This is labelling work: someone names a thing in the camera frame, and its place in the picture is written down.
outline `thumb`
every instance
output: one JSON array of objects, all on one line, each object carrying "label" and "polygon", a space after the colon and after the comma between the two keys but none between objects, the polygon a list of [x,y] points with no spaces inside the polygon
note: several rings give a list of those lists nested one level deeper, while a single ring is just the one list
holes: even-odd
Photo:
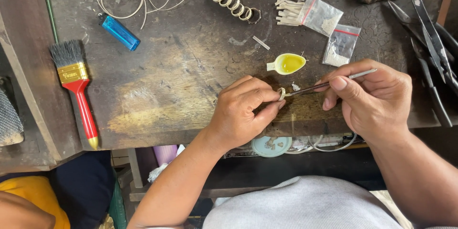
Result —
[{"label": "thumb", "polygon": [[337,96],[344,100],[352,109],[366,106],[369,101],[368,93],[352,79],[345,76],[337,76],[329,81],[331,88]]},{"label": "thumb", "polygon": [[270,122],[272,122],[275,117],[277,117],[278,111],[283,108],[286,100],[275,101],[268,104],[263,110],[261,110],[253,120],[253,127],[259,129],[260,131],[264,130]]}]

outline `red brush handle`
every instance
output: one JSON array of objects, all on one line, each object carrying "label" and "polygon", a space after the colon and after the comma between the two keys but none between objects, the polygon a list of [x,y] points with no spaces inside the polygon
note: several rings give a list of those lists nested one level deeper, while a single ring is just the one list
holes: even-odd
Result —
[{"label": "red brush handle", "polygon": [[97,137],[97,130],[95,128],[92,114],[84,96],[84,88],[88,84],[89,80],[77,80],[73,82],[63,83],[62,86],[67,88],[76,95],[78,107],[80,108],[81,120],[83,121],[84,132],[88,139]]}]

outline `gold brush ferrule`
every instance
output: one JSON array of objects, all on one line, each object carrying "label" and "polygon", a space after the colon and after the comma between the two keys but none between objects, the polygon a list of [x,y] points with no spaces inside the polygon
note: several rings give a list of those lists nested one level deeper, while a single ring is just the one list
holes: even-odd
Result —
[{"label": "gold brush ferrule", "polygon": [[77,80],[89,79],[83,62],[63,66],[57,69],[62,84]]}]

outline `yellow cloth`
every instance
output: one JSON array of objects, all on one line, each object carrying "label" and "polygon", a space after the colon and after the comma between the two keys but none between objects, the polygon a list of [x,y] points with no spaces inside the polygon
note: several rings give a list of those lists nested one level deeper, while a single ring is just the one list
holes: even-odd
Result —
[{"label": "yellow cloth", "polygon": [[54,229],[70,229],[67,214],[60,208],[57,197],[44,176],[24,176],[8,179],[0,183],[0,191],[9,192],[35,204],[35,206],[55,216]]}]

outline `person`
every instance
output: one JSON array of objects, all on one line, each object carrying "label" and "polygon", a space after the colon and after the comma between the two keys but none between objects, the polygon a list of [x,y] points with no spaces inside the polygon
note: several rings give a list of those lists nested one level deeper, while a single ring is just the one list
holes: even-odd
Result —
[{"label": "person", "polygon": [[95,229],[115,187],[110,151],[91,151],[49,172],[0,177],[0,228]]},{"label": "person", "polygon": [[[378,70],[354,80],[346,77],[373,68]],[[458,227],[458,169],[407,127],[410,77],[364,59],[317,83],[326,81],[330,87],[317,90],[324,92],[323,109],[342,99],[347,125],[366,140],[404,215],[419,228]],[[209,125],[153,182],[127,228],[182,228],[215,163],[263,131],[286,103],[279,98],[271,86],[251,76],[223,89]],[[263,102],[270,104],[255,115],[252,111]],[[203,229],[213,228],[401,227],[369,191],[340,179],[304,176],[230,198],[207,215]]]}]

